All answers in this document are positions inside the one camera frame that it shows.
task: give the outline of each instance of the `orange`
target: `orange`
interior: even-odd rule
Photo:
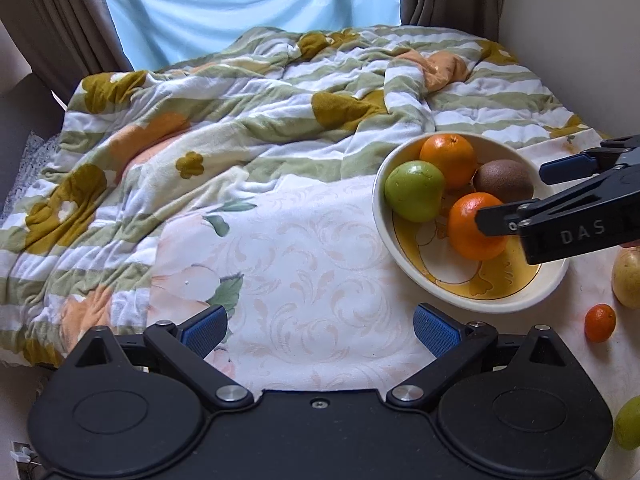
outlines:
[[[474,147],[458,134],[429,137],[420,149],[420,160],[430,162],[442,172],[447,190],[468,184],[478,168]]]
[[[447,236],[451,246],[469,260],[492,260],[507,246],[506,236],[485,236],[476,226],[476,212],[502,202],[488,193],[470,193],[449,211]]]
[[[602,343],[609,339],[615,327],[616,313],[608,304],[592,306],[584,316],[584,335],[594,343]]]

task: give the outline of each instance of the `fruit bowl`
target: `fruit bowl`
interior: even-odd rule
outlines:
[[[538,176],[538,169],[513,148],[476,134],[458,134],[473,146],[478,163],[509,159],[523,164],[534,187],[534,197],[552,194]],[[546,298],[559,285],[568,268],[568,260],[541,265],[527,264],[517,237],[509,237],[507,247],[493,260],[467,260],[447,240],[447,218],[417,224],[393,213],[385,201],[384,185],[389,174],[400,164],[417,160],[425,134],[398,146],[383,161],[373,185],[372,207],[376,228],[396,263],[415,283],[447,303],[484,313],[517,312]],[[464,194],[473,191],[471,184],[445,193],[441,212]]]

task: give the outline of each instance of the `green fruit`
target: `green fruit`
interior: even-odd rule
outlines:
[[[640,396],[629,399],[616,416],[613,433],[620,447],[631,451],[640,446]]]
[[[440,213],[445,180],[430,162],[412,160],[400,164],[386,178],[389,207],[410,222],[428,222]]]

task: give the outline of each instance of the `small mandarin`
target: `small mandarin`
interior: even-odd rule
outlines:
[[[609,339],[615,327],[616,313],[608,304],[592,306],[584,316],[584,335],[594,343]]]

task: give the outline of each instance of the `screw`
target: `screw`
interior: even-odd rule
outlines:
[[[315,408],[316,410],[324,410],[325,408],[329,407],[329,401],[322,399],[314,400],[313,402],[311,402],[311,407]]]
[[[249,394],[249,391],[240,384],[228,384],[227,386],[220,386],[216,390],[216,397],[225,402],[236,402],[236,400],[242,400]]]
[[[424,395],[424,390],[414,384],[400,384],[391,390],[391,395],[403,402],[411,402],[420,399]]]

